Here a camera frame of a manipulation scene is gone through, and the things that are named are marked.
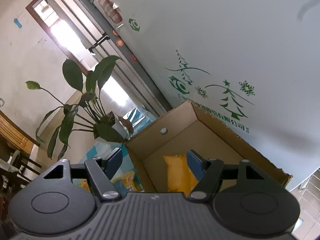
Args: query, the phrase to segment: blue tape on wall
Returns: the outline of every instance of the blue tape on wall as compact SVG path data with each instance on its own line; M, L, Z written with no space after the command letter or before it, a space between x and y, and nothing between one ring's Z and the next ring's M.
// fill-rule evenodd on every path
M13 20L13 22L18 26L19 29L22 28L22 24L19 22L19 20L18 20L17 18L15 18L15 19Z

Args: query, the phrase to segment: green plant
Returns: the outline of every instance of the green plant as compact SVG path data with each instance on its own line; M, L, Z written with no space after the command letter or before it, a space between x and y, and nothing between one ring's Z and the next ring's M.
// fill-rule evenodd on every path
M80 101L78 104L63 104L59 99L57 99L52 93L48 90L42 88L38 82L35 81L27 81L27 87L30 90L44 90L49 93L53 98L55 98L61 106L51 110L48 112L39 127L36 129L36 139L39 143L44 143L43 140L40 139L38 132L42 124L48 117L53 114L57 109L63 108L64 118L56 130L54 131L48 145L47 155L50 159L52 159L53 150L56 146L57 138L64 144L58 159L61 159L68 149L68 140L69 136L73 131L86 131L92 132L94 137L101 137L109 142L124 142L124 138L112 128L115 124L115 116L113 112L106 114L103 105L100 100L100 93L103 85L107 82L113 68L115 67L116 60L121 59L117 56L108 56L102 59L95 67L94 71L89 71L86 82L85 82L85 93L83 90L83 77L80 68L77 63L74 61L67 59L62 65L62 73L65 80L68 84L76 90L79 90L82 93ZM99 88L99 96L96 94L96 87L98 84ZM87 114L92 118L92 121L87 120L83 116L78 114L79 107L82 107ZM75 122L75 117L80 118L82 121L85 121L86 124ZM125 120L124 118L119 116L119 121L128 129L129 133L133 133L133 128L130 121ZM73 129L73 125L78 124L84 127L84 129Z

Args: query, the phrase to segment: refrigerator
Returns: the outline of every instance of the refrigerator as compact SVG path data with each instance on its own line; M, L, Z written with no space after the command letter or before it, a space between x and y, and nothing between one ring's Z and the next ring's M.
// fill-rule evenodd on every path
M193 100L292 174L288 190L319 168L320 0L64 3L110 36L158 114Z

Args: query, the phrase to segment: orange flower sticker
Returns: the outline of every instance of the orange flower sticker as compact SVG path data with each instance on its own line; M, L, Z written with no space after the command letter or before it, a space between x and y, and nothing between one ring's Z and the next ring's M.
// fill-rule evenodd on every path
M117 44L118 47L122 47L122 46L124 45L124 41L121 40L121 39L118 39L118 40L116 41L116 44Z
M114 36L119 36L119 34L118 34L115 30L112 30L112 34L113 34Z
M131 53L131 59L132 59L132 61L135 62L135 63L138 63L138 62L139 62L138 59L137 59L137 57L136 57L133 53Z

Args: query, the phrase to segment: qr code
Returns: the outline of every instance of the qr code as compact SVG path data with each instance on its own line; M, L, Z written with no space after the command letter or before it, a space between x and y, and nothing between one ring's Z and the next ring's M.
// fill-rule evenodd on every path
M129 185L129 186L127 187L127 191L134 191L133 186L132 186L132 185Z

